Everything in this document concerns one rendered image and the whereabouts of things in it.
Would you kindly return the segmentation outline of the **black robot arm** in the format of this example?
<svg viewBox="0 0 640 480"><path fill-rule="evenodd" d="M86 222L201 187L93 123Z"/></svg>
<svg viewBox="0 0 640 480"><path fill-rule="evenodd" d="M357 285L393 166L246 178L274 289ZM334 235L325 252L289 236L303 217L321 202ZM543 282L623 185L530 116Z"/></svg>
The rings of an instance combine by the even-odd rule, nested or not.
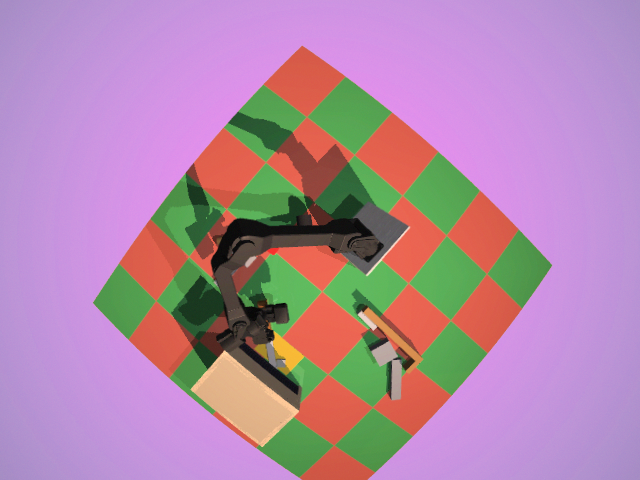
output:
<svg viewBox="0 0 640 480"><path fill-rule="evenodd" d="M232 271L242 267L250 257L260 256L271 248L329 246L334 254L354 251L369 263L382 245L358 218L335 219L326 225L293 226L269 226L247 218L233 220L210 260L229 326L216 336L217 342L226 352L232 352L246 342L247 336L252 337L255 345L275 339L274 330L268 329L269 322L261 314L247 313L235 288ZM261 331L262 327L265 330Z"/></svg>

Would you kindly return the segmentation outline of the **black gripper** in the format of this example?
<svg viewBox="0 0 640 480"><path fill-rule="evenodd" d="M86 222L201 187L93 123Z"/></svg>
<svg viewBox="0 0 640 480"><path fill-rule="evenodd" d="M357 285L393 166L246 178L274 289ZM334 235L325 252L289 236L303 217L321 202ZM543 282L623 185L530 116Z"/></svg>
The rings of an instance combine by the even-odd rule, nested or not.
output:
<svg viewBox="0 0 640 480"><path fill-rule="evenodd" d="M266 305L264 307L245 307L248 314L261 314L263 319L267 322L278 324L286 324L289 322L289 311L287 303L280 303L275 305Z"/></svg>

